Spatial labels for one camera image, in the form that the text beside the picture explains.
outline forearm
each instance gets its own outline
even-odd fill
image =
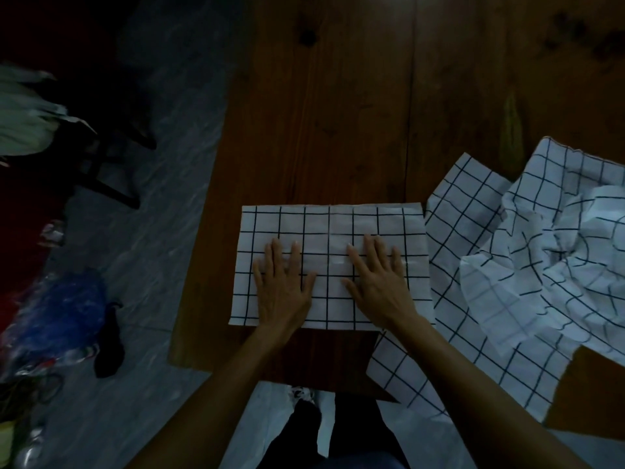
[[[491,378],[432,326],[398,323],[397,338],[426,373],[478,467],[585,468]]]
[[[279,348],[263,328],[196,390],[127,469],[217,468],[259,381]]]

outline sneaker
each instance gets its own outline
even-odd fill
[[[289,387],[289,399],[291,403],[293,403],[293,408],[300,400],[304,400],[305,402],[310,402],[317,408],[319,405],[317,404],[317,394],[314,390],[310,388],[306,388],[305,386],[290,386]]]

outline wooden plank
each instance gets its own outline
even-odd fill
[[[402,202],[414,0],[254,0],[174,328],[170,362],[212,370],[228,326],[244,204]],[[376,333],[300,330],[265,378],[384,398]]]
[[[406,197],[468,152],[498,173],[513,92],[529,156],[543,135],[625,163],[625,0],[418,0]],[[625,369],[581,349],[546,424],[622,438]],[[616,384],[617,391],[611,387]]]
[[[625,371],[580,347],[556,389],[544,425],[554,430],[625,440]]]

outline gray tile floor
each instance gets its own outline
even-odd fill
[[[232,72],[241,0],[143,0],[120,37],[122,61],[144,73],[152,101],[156,152],[130,145],[142,197],[131,211],[79,190],[67,206],[67,244],[48,269],[96,267],[112,296],[121,298],[126,361],[118,374],[97,380],[92,363],[66,371],[62,393],[39,411],[47,423],[40,467],[122,468],[207,374],[167,365],[171,330],[215,160]],[[115,170],[101,179],[120,183]],[[380,404],[388,426],[414,468],[474,467],[455,428]],[[333,395],[321,395],[319,449],[327,454]],[[256,388],[222,467],[254,468],[291,412],[285,387]],[[560,433],[597,468],[625,464],[625,446]]]

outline light green garment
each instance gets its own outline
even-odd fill
[[[60,121],[81,122],[63,105],[43,100],[20,82],[53,78],[43,71],[0,64],[0,156],[23,156],[46,149]]]

